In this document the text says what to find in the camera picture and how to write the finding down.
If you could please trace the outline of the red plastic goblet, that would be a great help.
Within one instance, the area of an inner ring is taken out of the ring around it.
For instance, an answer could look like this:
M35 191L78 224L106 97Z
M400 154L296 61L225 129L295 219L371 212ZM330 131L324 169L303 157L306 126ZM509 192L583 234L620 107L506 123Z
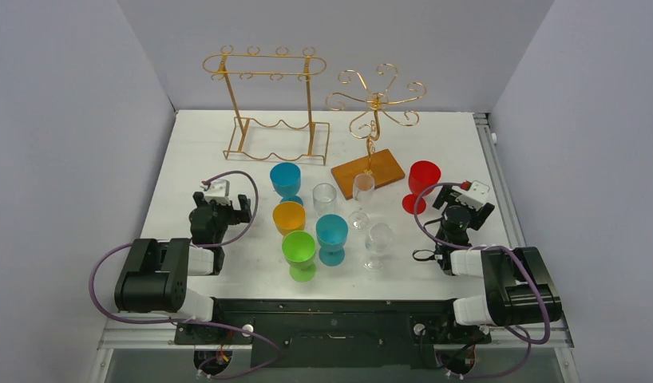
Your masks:
M406 195L402 200L402 207L409 213L416 212L421 214L426 209L426 202L424 197L426 194L422 192L429 186L436 184L441 178L441 169L433 162L428 160L419 160L415 162L411 168L408 178L408 185L411 193Z

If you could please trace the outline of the clear wine glass amber tint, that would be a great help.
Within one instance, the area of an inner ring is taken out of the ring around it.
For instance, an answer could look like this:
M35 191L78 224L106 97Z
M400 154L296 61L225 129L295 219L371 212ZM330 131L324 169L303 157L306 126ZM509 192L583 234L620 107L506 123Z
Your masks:
M366 205L370 202L375 190L375 180L370 174L362 173L354 178L352 199L357 202L357 209L348 219L349 224L356 230L368 227L370 218L366 213Z

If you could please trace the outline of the clear glass tumbler goblet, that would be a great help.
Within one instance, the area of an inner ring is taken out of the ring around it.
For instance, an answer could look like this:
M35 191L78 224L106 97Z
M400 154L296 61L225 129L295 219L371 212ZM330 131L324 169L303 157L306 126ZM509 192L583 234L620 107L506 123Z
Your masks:
M328 183L317 184L312 190L313 207L318 217L334 214L336 211L337 192Z

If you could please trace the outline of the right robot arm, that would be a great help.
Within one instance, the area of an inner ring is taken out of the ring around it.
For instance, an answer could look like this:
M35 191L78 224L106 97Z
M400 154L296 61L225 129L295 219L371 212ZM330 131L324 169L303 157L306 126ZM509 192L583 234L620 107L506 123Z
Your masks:
M435 259L449 276L478 278L482 293L453 302L453 310L438 319L440 334L457 341L470 326L513 326L554 322L563 313L556 287L536 247L473 246L468 231L478 230L494 206L489 187L477 181L444 186L433 207L441 210Z

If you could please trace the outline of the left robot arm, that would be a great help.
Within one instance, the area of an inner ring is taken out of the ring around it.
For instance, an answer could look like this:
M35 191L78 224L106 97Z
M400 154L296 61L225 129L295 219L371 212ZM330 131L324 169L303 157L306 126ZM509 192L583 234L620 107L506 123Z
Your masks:
M189 276L218 275L225 252L220 246L228 227L251 222L250 200L238 195L239 208L226 197L193 194L196 208L188 216L191 238L169 241L136 239L114 290L118 310L171 314L196 320L195 332L207 343L220 341L226 321L214 314L215 299L191 290Z

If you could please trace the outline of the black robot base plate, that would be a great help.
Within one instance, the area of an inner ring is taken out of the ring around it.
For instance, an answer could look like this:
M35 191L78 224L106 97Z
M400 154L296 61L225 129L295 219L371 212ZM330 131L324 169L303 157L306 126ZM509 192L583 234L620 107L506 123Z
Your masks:
M217 299L214 322L243 327L261 338L233 330L182 324L177 345L203 347L198 360L215 349L228 353L250 346L252 365L278 357L275 368L365 368L408 365L432 369L442 357L491 337L478 326L462 326L451 301Z

